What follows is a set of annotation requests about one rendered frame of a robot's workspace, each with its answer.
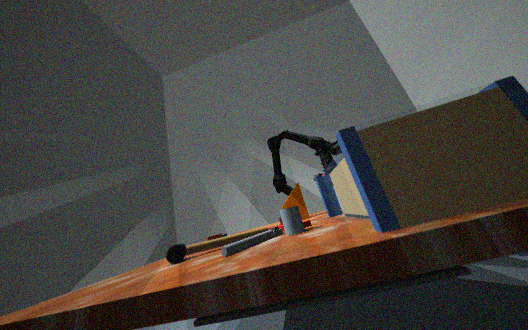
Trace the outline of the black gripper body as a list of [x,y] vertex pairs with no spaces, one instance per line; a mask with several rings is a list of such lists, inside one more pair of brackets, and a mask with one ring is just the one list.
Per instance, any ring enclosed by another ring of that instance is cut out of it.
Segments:
[[[333,157],[328,157],[328,158],[325,158],[325,159],[322,160],[321,165],[323,165],[323,167],[324,167],[324,172],[327,169],[327,167],[329,166],[329,164],[332,161],[332,159],[333,159]],[[321,176],[321,175],[322,175],[321,173],[315,175],[314,176],[314,181],[316,181],[315,180],[316,177]]]

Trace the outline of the grey cylinder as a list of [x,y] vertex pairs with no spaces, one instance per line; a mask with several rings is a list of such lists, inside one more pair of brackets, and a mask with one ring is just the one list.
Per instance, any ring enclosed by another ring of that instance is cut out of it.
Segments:
[[305,231],[298,205],[280,210],[286,235],[294,235]]

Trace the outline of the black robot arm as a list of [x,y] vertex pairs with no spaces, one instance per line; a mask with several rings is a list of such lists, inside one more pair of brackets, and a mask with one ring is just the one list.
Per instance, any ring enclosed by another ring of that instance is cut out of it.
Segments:
[[337,140],[333,143],[330,143],[328,141],[325,141],[322,137],[305,136],[288,130],[283,131],[277,136],[275,135],[269,138],[267,143],[270,151],[272,152],[272,160],[274,167],[273,185],[275,186],[277,193],[283,192],[289,196],[294,188],[287,185],[285,174],[283,174],[281,170],[281,161],[279,153],[281,140],[285,138],[299,143],[303,143],[308,147],[316,150],[315,155],[320,156],[321,161],[325,158],[332,157],[332,155],[336,155],[340,146]]

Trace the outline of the clear-panelled guard cubby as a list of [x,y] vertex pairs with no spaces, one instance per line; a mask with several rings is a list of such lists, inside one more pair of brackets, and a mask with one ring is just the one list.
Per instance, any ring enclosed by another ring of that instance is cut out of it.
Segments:
[[528,91],[499,79],[339,130],[329,217],[385,233],[528,198]]

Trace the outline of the grey metal rod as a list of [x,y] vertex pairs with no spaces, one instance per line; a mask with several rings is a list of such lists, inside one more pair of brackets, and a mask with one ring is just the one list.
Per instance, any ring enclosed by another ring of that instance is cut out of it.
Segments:
[[282,228],[278,229],[278,226],[272,227],[269,231],[254,235],[252,237],[222,247],[221,253],[223,257],[226,257],[228,255],[241,251],[245,248],[253,246],[272,237],[279,236],[281,234],[283,234]]

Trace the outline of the red flat bar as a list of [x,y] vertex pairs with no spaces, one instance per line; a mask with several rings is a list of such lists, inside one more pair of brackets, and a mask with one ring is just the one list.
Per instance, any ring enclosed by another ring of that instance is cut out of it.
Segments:
[[[310,221],[310,220],[308,220],[308,221],[303,221],[303,225],[304,225],[304,228],[305,228],[305,227],[308,227],[308,226],[311,226],[311,221]],[[279,226],[278,226],[278,229],[281,229],[281,228],[282,228],[282,231],[285,230],[285,229],[284,229],[284,225],[279,225]]]

